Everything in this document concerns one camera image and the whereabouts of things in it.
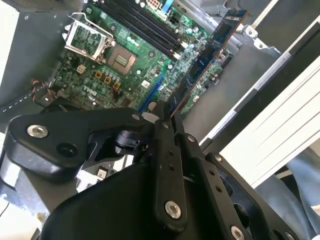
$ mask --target motherboard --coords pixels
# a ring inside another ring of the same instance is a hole
[[[89,2],[84,13],[72,17],[53,89],[83,109],[142,112],[151,110],[152,102],[167,101],[211,36],[170,0]],[[217,83],[231,57],[221,50],[181,107],[183,116]]]

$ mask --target screw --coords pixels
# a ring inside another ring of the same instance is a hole
[[[165,123],[165,122],[162,123],[162,126],[164,126],[166,129],[169,128],[169,125],[167,123]]]
[[[140,120],[140,117],[136,114],[132,114],[132,117],[135,119],[135,120]]]
[[[45,126],[31,125],[27,128],[26,132],[34,138],[43,139],[48,136],[48,130]]]
[[[164,205],[166,213],[173,219],[181,217],[181,209],[174,201],[167,201]]]
[[[222,162],[222,158],[219,155],[215,155],[214,157],[218,162]]]
[[[190,142],[193,142],[193,143],[196,141],[193,136],[188,136],[188,139],[189,139]]]
[[[236,240],[245,240],[245,236],[236,226],[231,227],[231,234]]]
[[[290,232],[285,232],[285,234],[286,234],[286,236],[288,237],[288,239],[290,239],[290,240],[295,240],[295,238],[291,235],[291,233]]]

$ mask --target cable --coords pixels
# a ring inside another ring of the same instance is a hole
[[[3,211],[0,214],[0,218],[1,216],[4,214],[4,212],[7,210],[7,208],[9,207],[10,203],[8,202],[8,204],[6,205],[6,207],[3,209]]]

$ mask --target blue pcie slot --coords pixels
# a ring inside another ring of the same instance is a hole
[[[168,103],[170,104],[171,116],[175,114],[183,102],[188,98],[192,89],[213,61],[218,57],[221,49],[236,31],[247,13],[248,11],[246,10],[229,10],[223,17],[211,37],[207,40],[204,48],[180,81],[178,87],[176,87],[169,97]]]
[[[156,94],[156,92],[158,91],[159,87],[161,86],[162,80],[164,79],[164,77],[165,77],[165,74],[164,74],[164,73],[162,73],[162,74],[158,77],[158,79],[157,79],[155,85],[153,86],[152,90],[151,90],[150,93],[147,95],[147,97],[145,98],[145,100],[143,101],[143,103],[141,104],[141,106],[139,107],[139,109],[138,109],[139,113],[142,113],[142,112],[146,109],[146,107],[148,106],[148,104],[150,103],[150,101],[152,100],[152,98],[154,97],[154,95]]]

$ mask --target green circuit board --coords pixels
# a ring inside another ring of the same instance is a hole
[[[180,59],[169,59],[90,4],[86,9],[86,17],[106,31],[112,32],[116,46],[106,49],[106,62],[103,64],[68,50],[54,82],[54,87],[61,88],[61,96],[84,109],[131,107],[138,110],[158,77],[164,75],[161,86],[152,100],[166,101],[169,98],[210,35],[174,8],[170,14],[179,18],[178,22],[172,21],[172,17],[167,20],[159,18],[148,6],[144,11],[162,21],[168,28],[176,30],[180,38],[188,44],[189,47],[180,53]],[[199,31],[187,33],[195,26]],[[85,28],[78,28],[72,45],[82,47],[87,53],[93,54],[100,40],[100,35],[91,34]],[[130,68],[124,67],[128,66],[128,61],[132,63]],[[206,91],[208,79],[221,72],[222,68],[218,64],[209,68],[186,101],[181,110],[182,115],[187,114]]]

